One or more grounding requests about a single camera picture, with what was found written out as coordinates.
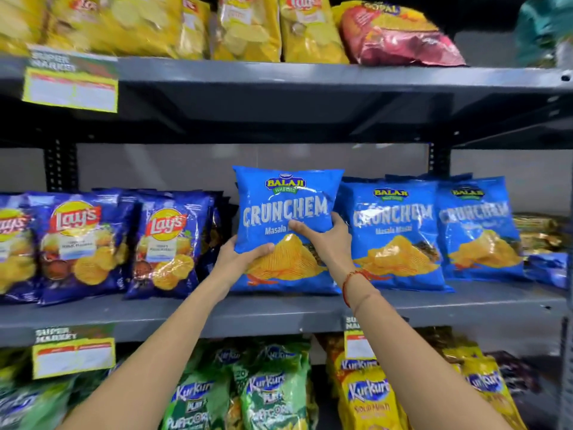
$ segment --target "left hand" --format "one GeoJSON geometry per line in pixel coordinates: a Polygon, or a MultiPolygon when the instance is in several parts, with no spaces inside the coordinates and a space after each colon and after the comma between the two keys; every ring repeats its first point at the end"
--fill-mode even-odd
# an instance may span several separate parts
{"type": "Polygon", "coordinates": [[[237,236],[235,235],[221,246],[217,262],[209,274],[209,278],[215,280],[223,288],[220,300],[225,298],[231,286],[247,271],[251,262],[275,250],[274,244],[267,243],[250,252],[237,253],[235,252],[236,241],[237,236]]]}

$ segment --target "person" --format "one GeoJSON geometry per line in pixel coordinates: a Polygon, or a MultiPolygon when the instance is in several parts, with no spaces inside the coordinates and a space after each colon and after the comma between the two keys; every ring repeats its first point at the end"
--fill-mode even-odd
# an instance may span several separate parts
{"type": "MultiPolygon", "coordinates": [[[[467,383],[356,270],[348,227],[336,213],[325,233],[290,221],[308,238],[333,279],[348,278],[346,297],[380,366],[416,430],[510,430],[498,412],[467,383]]],[[[213,307],[247,266],[269,254],[223,247],[211,274],[179,308],[61,424],[59,430],[156,430],[213,307]]]]}

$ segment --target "red bracelet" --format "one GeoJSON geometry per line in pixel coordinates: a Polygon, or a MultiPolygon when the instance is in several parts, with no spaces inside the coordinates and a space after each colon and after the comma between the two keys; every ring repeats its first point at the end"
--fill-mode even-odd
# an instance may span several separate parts
{"type": "Polygon", "coordinates": [[[366,276],[366,273],[361,268],[359,268],[357,270],[353,270],[349,274],[346,275],[346,279],[344,280],[344,282],[342,282],[342,298],[344,299],[346,306],[348,306],[349,308],[350,308],[350,305],[348,304],[348,300],[346,299],[346,285],[348,284],[348,281],[350,280],[350,278],[352,276],[354,276],[355,274],[361,274],[366,279],[368,279],[368,277],[366,276]]]}

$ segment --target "right hand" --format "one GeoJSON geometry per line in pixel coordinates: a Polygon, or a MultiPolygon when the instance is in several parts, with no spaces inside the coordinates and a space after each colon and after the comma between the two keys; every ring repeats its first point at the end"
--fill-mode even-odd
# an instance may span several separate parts
{"type": "Polygon", "coordinates": [[[348,233],[348,226],[337,213],[332,213],[332,224],[332,229],[324,233],[313,231],[297,220],[290,220],[288,226],[311,241],[332,278],[342,285],[346,275],[356,269],[350,253],[352,236],[348,233]]]}

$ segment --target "price tag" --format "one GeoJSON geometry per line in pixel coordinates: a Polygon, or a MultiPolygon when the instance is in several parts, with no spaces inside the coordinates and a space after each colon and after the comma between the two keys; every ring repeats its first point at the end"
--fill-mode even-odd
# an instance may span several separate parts
{"type": "Polygon", "coordinates": [[[22,100],[118,112],[118,58],[29,45],[22,100]]]}
{"type": "Polygon", "coordinates": [[[372,347],[354,317],[344,317],[344,352],[347,359],[376,359],[372,347]]]}
{"type": "Polygon", "coordinates": [[[115,366],[113,325],[49,327],[36,330],[32,346],[34,379],[115,366]]]}

